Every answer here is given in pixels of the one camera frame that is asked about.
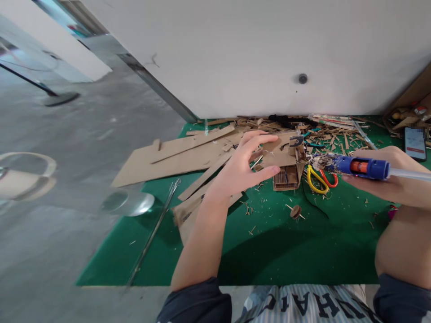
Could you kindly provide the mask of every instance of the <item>wooden disc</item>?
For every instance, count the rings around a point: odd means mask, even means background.
[[[295,205],[293,209],[290,211],[290,217],[296,220],[301,214],[301,207],[299,205]]]

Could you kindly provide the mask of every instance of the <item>phone screen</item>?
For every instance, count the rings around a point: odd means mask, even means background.
[[[427,149],[425,148],[425,134],[423,129],[406,127],[404,131],[405,153],[419,161],[427,160]]]

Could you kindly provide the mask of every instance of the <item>green mat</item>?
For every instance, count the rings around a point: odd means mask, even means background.
[[[186,124],[179,137],[184,137],[189,130],[203,130],[203,125]],[[391,138],[385,129],[371,125],[366,132],[374,143],[377,140],[384,142],[378,144],[380,148],[401,147],[401,140]],[[431,162],[424,165],[430,168]],[[201,173],[181,175],[182,182],[171,207],[180,203],[178,195]],[[127,283],[157,222],[169,187],[177,177],[144,184],[142,190],[158,199],[156,206],[150,213],[118,221],[82,272],[76,283],[78,286]],[[266,181],[259,191],[255,188],[248,189],[240,200],[253,208],[250,216],[246,215],[246,206],[239,201],[229,209],[219,270],[222,285],[378,283],[374,253],[377,241],[389,223],[388,201],[358,191],[342,180],[338,187],[330,189],[329,200],[312,194],[304,179],[295,191],[274,192],[272,180]],[[296,222],[291,219],[286,204],[300,205],[306,220]],[[314,205],[326,212],[329,219]],[[134,285],[169,285],[181,250],[180,234],[169,211]]]

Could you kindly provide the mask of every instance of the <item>round metal base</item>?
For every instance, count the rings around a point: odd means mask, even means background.
[[[48,96],[46,99],[42,100],[44,106],[56,106],[63,103],[70,102],[79,97],[77,92],[66,92],[63,94],[58,94],[58,96]]]

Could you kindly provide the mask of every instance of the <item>left hand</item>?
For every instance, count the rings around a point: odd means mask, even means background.
[[[265,167],[256,173],[250,169],[250,160],[262,154],[262,150],[253,153],[259,145],[277,139],[278,136],[268,135],[262,130],[246,132],[233,156],[209,187],[206,196],[229,198],[278,174],[280,172],[278,166]]]

